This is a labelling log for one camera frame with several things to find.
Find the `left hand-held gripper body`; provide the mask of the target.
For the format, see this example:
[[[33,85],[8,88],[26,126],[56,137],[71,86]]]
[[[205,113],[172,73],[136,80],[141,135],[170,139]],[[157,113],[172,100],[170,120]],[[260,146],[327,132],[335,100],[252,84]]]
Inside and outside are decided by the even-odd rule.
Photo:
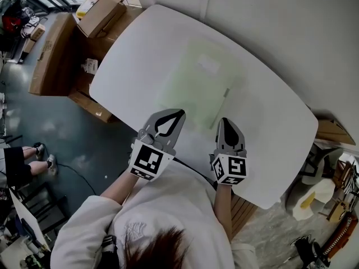
[[[149,133],[139,130],[131,144],[130,173],[149,182],[156,180],[174,159],[174,148],[163,146]]]

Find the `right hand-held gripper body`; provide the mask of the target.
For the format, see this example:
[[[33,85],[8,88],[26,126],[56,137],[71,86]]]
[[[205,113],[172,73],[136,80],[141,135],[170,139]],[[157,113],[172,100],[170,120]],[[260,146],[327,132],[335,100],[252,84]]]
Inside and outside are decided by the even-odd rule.
[[[211,170],[218,184],[238,185],[247,178],[247,151],[210,154]]]

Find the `light green folder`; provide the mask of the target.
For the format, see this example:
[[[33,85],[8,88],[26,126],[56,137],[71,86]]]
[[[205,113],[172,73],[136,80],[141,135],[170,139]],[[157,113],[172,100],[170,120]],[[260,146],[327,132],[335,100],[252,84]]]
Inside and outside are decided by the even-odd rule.
[[[239,78],[240,62],[229,48],[205,38],[191,38],[159,92],[157,103],[163,109],[184,110],[190,127],[210,130]]]

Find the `person's right forearm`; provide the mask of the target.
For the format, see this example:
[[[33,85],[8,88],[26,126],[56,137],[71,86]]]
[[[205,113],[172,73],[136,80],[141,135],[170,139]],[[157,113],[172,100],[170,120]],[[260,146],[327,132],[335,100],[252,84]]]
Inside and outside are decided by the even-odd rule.
[[[232,241],[231,199],[232,187],[226,184],[218,184],[215,194],[214,213],[230,242]]]

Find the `person's left forearm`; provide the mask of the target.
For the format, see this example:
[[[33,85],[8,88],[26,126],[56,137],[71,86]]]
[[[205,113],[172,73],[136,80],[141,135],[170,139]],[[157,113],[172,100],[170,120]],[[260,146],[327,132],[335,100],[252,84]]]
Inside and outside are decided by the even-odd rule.
[[[139,177],[125,170],[100,196],[123,205]]]

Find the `small brown cardboard box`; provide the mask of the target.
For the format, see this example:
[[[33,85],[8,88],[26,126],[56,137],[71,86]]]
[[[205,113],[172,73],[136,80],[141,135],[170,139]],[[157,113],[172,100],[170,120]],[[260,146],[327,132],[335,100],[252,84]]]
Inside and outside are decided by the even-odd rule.
[[[80,20],[78,28],[87,38],[106,35],[126,11],[121,0],[98,0]]]

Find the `person's white sweatshirt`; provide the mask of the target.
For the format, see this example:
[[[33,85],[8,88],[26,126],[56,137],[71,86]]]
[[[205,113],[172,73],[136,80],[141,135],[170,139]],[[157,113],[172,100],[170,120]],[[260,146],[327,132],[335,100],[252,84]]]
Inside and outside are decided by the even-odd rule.
[[[254,247],[230,242],[216,218],[216,190],[171,162],[123,205],[90,196],[59,231],[50,269],[259,269]]]

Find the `wooden slatted bench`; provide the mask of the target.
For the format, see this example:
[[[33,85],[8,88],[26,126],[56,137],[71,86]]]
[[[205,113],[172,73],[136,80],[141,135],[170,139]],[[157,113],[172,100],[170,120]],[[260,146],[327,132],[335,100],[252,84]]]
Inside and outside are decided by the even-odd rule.
[[[232,217],[232,236],[235,237],[246,223],[252,218],[257,210],[253,203],[239,197],[236,194],[231,196],[231,217]]]

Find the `wide flat cardboard box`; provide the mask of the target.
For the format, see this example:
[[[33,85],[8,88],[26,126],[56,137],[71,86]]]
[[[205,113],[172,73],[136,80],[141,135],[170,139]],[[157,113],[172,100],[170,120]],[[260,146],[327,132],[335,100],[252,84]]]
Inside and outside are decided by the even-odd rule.
[[[78,56],[74,65],[74,74],[68,97],[94,117],[106,123],[117,122],[118,118],[90,97],[89,89],[94,75],[85,72],[84,65],[88,58],[96,60],[98,65],[101,65],[105,55],[117,38],[143,11],[142,8],[128,6],[127,11],[113,26],[105,33],[100,34],[98,38],[87,38],[82,33],[78,33],[77,35],[79,37]]]

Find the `grey chair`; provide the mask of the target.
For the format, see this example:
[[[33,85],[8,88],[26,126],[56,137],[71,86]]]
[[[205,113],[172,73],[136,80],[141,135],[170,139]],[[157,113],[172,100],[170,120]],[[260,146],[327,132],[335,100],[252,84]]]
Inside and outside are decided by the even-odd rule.
[[[322,179],[332,179],[343,149],[339,147],[321,149],[312,144],[311,150],[299,172],[301,182],[306,185],[315,185]]]

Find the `yellow paper sheet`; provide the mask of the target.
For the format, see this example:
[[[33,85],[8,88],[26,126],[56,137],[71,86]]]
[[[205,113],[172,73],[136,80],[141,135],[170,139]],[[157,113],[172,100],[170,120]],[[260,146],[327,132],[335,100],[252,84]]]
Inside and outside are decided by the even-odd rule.
[[[310,207],[311,203],[313,202],[313,200],[315,199],[315,192],[311,192],[305,200],[302,201],[302,203],[300,204],[300,208],[302,208],[303,210]]]

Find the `white paper packet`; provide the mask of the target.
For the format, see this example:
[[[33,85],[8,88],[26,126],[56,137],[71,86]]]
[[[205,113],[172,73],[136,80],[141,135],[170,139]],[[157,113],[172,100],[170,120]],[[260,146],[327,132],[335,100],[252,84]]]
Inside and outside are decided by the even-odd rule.
[[[81,68],[85,73],[95,75],[98,70],[98,60],[87,58],[86,61],[81,65]]]

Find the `leaning cardboard sheet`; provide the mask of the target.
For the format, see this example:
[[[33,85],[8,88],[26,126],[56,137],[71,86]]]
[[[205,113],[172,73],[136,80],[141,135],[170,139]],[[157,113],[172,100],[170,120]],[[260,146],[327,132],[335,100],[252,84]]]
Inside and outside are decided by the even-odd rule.
[[[318,119],[316,139],[356,145],[351,135],[336,119]]]

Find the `white plastic chair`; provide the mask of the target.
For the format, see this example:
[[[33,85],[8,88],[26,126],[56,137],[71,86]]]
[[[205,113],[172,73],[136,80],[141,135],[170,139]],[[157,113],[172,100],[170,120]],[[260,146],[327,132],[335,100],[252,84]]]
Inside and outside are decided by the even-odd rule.
[[[335,184],[331,179],[322,179],[315,185],[306,185],[298,182],[288,196],[286,210],[297,221],[309,219],[311,216],[319,213],[331,200],[334,189]],[[300,208],[300,204],[311,192],[316,193],[315,199],[310,207],[303,210]]]

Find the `black equipment bag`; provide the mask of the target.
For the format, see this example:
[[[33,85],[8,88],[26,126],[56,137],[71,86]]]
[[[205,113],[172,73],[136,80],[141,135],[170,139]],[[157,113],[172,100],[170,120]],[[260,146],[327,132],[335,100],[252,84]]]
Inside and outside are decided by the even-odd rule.
[[[330,259],[311,235],[297,238],[291,243],[303,263],[302,269],[329,269]]]

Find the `long cardboard box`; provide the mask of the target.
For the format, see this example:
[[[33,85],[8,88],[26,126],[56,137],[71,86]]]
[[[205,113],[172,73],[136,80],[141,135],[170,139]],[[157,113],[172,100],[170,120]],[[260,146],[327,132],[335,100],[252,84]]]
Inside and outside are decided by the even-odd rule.
[[[74,30],[77,22],[71,13],[59,13],[49,29],[37,59],[29,93],[37,96],[67,96],[75,57]]]

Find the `white side table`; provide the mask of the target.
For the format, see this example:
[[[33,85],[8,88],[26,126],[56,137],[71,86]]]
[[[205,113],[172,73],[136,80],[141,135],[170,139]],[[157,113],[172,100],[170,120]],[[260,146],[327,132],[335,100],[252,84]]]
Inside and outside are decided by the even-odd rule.
[[[22,221],[24,220],[31,228],[31,230],[34,232],[34,235],[37,239],[37,241],[44,246],[45,249],[50,251],[50,247],[48,246],[48,243],[42,233],[42,230],[39,226],[39,223],[36,219],[36,217],[26,208],[25,205],[22,204],[22,202],[15,196],[12,188],[10,188],[10,195],[12,198],[12,202],[14,204],[15,210],[17,212],[17,215],[19,219]]]

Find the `small labelled cardboard box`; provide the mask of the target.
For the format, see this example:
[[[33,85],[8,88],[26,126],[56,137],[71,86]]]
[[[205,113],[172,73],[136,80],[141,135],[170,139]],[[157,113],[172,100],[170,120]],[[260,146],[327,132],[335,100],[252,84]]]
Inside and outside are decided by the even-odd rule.
[[[35,29],[30,34],[30,39],[32,41],[38,41],[40,37],[45,33],[45,26],[38,24]]]
[[[36,41],[31,40],[30,38],[28,38],[24,44],[23,53],[29,54],[32,50],[32,48],[34,47]]]

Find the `red garment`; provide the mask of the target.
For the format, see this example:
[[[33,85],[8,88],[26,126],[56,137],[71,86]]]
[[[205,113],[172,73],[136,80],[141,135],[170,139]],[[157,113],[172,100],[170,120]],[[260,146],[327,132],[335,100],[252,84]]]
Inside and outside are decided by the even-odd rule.
[[[21,20],[17,17],[12,17],[8,15],[3,15],[1,17],[1,28],[10,34],[19,33],[22,26],[21,26]]]

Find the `black metal stool frame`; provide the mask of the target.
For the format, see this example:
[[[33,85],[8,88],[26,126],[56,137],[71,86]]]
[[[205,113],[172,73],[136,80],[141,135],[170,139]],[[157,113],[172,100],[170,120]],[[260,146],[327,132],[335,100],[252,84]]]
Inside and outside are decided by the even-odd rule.
[[[48,182],[30,190],[26,185],[18,191],[22,204],[36,218],[43,235],[57,231],[69,219],[63,208],[67,197],[57,198]]]

